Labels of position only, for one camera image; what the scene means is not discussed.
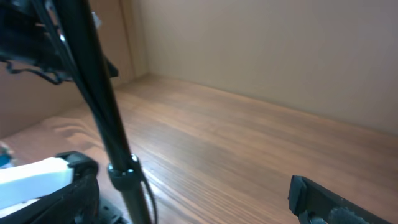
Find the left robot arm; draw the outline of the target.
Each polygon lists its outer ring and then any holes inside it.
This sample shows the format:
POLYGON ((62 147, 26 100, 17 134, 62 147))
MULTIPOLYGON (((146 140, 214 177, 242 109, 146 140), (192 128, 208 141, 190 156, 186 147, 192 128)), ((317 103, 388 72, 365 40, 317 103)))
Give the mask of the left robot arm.
POLYGON ((77 151, 20 166, 1 151, 1 224, 128 223, 100 195, 98 172, 77 151))

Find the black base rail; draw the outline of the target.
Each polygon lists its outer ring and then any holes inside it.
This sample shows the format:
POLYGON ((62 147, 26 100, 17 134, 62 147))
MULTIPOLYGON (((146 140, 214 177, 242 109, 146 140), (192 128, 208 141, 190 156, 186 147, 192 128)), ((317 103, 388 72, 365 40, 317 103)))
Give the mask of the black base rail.
POLYGON ((292 176, 288 201, 300 224, 390 224, 304 176, 292 176))

